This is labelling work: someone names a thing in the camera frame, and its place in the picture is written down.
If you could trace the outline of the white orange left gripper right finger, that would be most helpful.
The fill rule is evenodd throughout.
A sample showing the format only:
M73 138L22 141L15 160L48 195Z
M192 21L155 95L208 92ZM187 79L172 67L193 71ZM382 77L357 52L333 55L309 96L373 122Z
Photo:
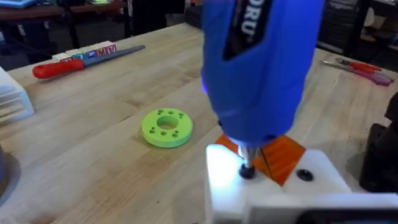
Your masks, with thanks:
M281 136L262 150L266 174L290 194L351 193L326 154Z

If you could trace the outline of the white orange left gripper left finger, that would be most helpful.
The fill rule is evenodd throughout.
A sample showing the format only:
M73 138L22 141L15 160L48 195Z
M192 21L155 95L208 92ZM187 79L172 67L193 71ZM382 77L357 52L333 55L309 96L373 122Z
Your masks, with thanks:
M251 159L254 175L250 179L240 175L246 162L239 155L238 146L226 136L207 146L205 154L207 223L241 223L252 199L282 193L282 187L270 178L270 170L260 153Z

